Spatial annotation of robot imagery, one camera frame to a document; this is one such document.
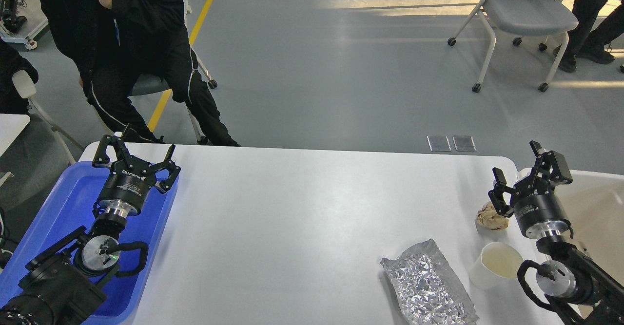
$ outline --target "crumpled paper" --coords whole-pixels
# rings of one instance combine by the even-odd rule
[[[490,230],[502,230],[509,226],[509,219],[499,215],[492,202],[488,201],[477,214],[477,224]]]

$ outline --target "person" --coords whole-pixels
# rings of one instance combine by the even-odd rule
[[[33,65],[0,38],[0,113],[28,114],[28,101],[13,85],[13,74],[24,70],[36,83],[39,74]]]
[[[164,78],[214,145],[239,146],[229,135],[184,25],[183,0],[40,0],[54,42],[80,73],[87,101],[127,141],[162,142],[128,99],[140,74]]]
[[[568,47],[559,63],[564,72],[573,73],[577,70],[576,57],[586,58],[600,64],[609,64],[615,57],[605,51],[605,46],[624,33],[624,7],[620,4],[593,31],[598,13],[607,0],[575,0],[572,13],[579,20],[579,25],[568,32]]]

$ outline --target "person's leg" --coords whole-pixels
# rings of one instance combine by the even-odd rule
[[[208,85],[201,80],[197,59],[189,43],[180,43],[170,50],[163,78],[174,92],[174,101],[186,103],[210,142],[219,146],[239,146],[219,121],[221,113],[216,109]]]
[[[122,132],[130,124],[132,131],[126,134],[125,141],[161,142],[147,128],[143,117],[128,99],[137,77],[115,62],[98,63],[91,80],[85,80],[82,88],[87,101],[109,129]]]
[[[585,39],[589,35],[593,24],[596,21],[600,8],[607,0],[575,0],[572,13],[579,20],[579,25],[568,32],[570,42],[564,53],[564,58],[560,63],[560,68],[566,72],[576,70],[575,56],[579,53]]]
[[[620,5],[607,16],[600,25],[593,30],[587,37],[586,43],[581,49],[581,52],[587,50],[591,56],[602,57],[602,60],[608,60],[609,63],[615,60],[615,57],[608,52],[604,51],[604,46],[611,43],[617,37],[624,33],[624,5]]]

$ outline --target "chair wheel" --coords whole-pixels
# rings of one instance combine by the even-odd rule
[[[35,48],[37,48],[37,41],[35,40],[28,40],[24,46],[26,47],[27,50],[34,50]]]

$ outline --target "chair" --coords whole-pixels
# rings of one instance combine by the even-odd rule
[[[185,12],[184,25],[187,25],[187,15],[192,13],[192,9],[189,5],[188,0],[184,0],[184,12]],[[208,68],[206,68],[205,65],[203,65],[203,62],[200,60],[199,56],[197,56],[197,53],[195,52],[192,46],[191,46],[191,50],[193,50],[197,58],[197,63],[199,64],[201,71],[208,79],[208,86],[211,89],[215,89],[217,86],[216,80],[212,79],[212,76],[210,75]],[[142,95],[156,94],[158,92],[163,92],[168,89],[170,89],[170,87],[169,85],[167,85],[167,82],[163,78],[159,76],[154,76],[152,74],[141,74],[138,77],[138,80],[136,81],[136,83],[134,83],[134,87],[132,88],[129,96],[142,96]],[[195,132],[195,136],[197,138],[197,143],[199,145],[206,145],[208,143],[208,139],[201,134],[199,124],[197,123],[196,118],[193,116],[193,114],[191,114],[188,108],[187,108],[187,111],[189,111],[189,117],[191,120],[193,131]]]
[[[15,88],[18,91],[18,94],[25,100],[29,101],[31,106],[39,113],[42,120],[47,124],[47,128],[50,130],[52,136],[54,137],[56,142],[63,148],[69,163],[76,163],[74,156],[67,147],[67,143],[65,143],[65,141],[60,137],[60,134],[63,134],[63,136],[65,136],[67,140],[69,140],[76,147],[78,147],[78,149],[80,149],[80,152],[84,152],[84,147],[80,143],[78,143],[78,141],[74,140],[74,138],[72,138],[67,132],[65,132],[65,130],[56,125],[52,118],[43,110],[43,108],[41,108],[37,101],[34,100],[33,96],[37,94],[37,89],[35,88],[33,80],[28,75],[28,73],[25,70],[19,70],[15,74],[13,74],[12,80],[13,85],[15,85]]]
[[[550,36],[552,34],[566,33],[575,28],[578,21],[574,14],[562,4],[562,1],[563,0],[479,1],[468,18],[466,18],[461,28],[447,41],[449,46],[454,46],[460,32],[462,32],[466,24],[468,24],[475,14],[479,16],[481,22],[486,27],[490,36],[490,45],[486,54],[486,60],[481,68],[481,74],[479,74],[479,80],[472,86],[473,92],[477,93],[481,91],[481,85],[486,76],[486,71],[488,70],[496,44],[496,35],[492,29],[492,23],[505,32],[520,35],[520,37],[513,39],[514,46],[519,46],[522,43],[522,36]],[[540,92],[545,92],[548,89],[548,83],[550,83],[553,76],[555,76],[555,72],[557,71],[557,67],[559,67],[559,62],[567,46],[568,34],[564,34],[564,41],[550,68],[550,72],[548,72],[546,81],[538,87]],[[546,43],[540,43],[540,51],[544,51],[546,48]]]

